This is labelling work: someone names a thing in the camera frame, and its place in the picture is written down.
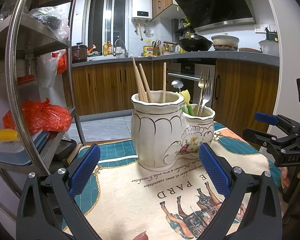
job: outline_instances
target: metal screw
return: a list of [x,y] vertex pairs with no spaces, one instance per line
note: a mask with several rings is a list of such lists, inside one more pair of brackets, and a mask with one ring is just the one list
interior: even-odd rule
[[265,176],[270,178],[271,177],[271,173],[269,171],[265,171]]
[[233,170],[235,173],[238,173],[238,174],[240,174],[242,172],[242,169],[240,167],[234,167]]
[[29,175],[28,175],[28,177],[29,177],[30,179],[32,179],[34,176],[35,176],[35,173],[34,173],[34,172],[30,172]]
[[66,169],[65,168],[61,168],[58,170],[58,174],[65,174],[66,173]]

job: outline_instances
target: gold fork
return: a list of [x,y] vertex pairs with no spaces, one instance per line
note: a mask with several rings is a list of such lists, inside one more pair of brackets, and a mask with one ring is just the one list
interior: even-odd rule
[[203,71],[203,68],[204,67],[202,67],[199,84],[198,84],[198,87],[201,88],[201,92],[200,92],[198,108],[197,108],[197,112],[196,112],[195,116],[199,116],[200,108],[201,108],[202,101],[203,101],[203,92],[205,89],[207,89],[208,77],[210,76],[210,68],[209,68],[209,73],[208,73],[208,69],[206,67],[204,68],[204,71]]

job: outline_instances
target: tile floor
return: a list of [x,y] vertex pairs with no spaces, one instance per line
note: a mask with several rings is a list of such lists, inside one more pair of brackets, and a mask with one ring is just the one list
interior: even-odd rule
[[[81,126],[87,142],[131,138],[131,116],[81,122]],[[75,123],[71,124],[68,135],[80,142]]]

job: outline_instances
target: metal shelf rack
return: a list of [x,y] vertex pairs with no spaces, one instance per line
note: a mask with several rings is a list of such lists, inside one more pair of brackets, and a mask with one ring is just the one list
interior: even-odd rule
[[[59,41],[56,36],[44,25],[32,19],[23,13],[26,0],[18,0],[13,13],[7,19],[0,23],[0,58],[5,59],[5,78],[8,101],[11,115],[13,117],[16,130],[20,140],[29,154],[32,164],[26,166],[17,166],[0,162],[0,174],[2,179],[10,189],[19,197],[20,190],[14,185],[9,178],[6,170],[17,171],[21,173],[30,173],[34,171],[39,176],[49,175],[49,166],[64,133],[51,132],[50,138],[39,154],[30,136],[26,126],[25,119],[19,103],[19,92],[16,74],[16,59],[29,59],[37,57],[59,49],[67,49],[67,76],[70,88],[71,107],[68,108],[71,116],[74,118],[80,141],[85,145],[84,134],[75,108],[75,98],[72,84],[72,23],[74,17],[74,7],[76,0],[33,0],[32,7],[56,6],[63,3],[71,2],[69,13],[70,34],[68,39]],[[23,47],[23,41],[31,39],[31,49]]]

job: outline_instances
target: built-in oven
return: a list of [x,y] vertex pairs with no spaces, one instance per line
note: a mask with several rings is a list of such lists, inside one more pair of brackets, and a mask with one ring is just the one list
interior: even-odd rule
[[[215,66],[214,65],[203,65],[203,64],[195,64],[192,62],[187,63],[171,63],[170,71],[168,73],[170,79],[170,91],[171,92],[179,92],[179,89],[174,88],[171,83],[174,80],[180,80],[183,83],[183,88],[181,90],[188,90],[190,93],[191,101],[190,103],[197,104],[199,101],[199,96],[201,92],[201,88],[199,88],[199,79],[201,70],[203,67],[210,69],[210,79],[212,80],[212,91],[214,92],[214,73]],[[212,98],[206,104],[206,106],[211,107]]]

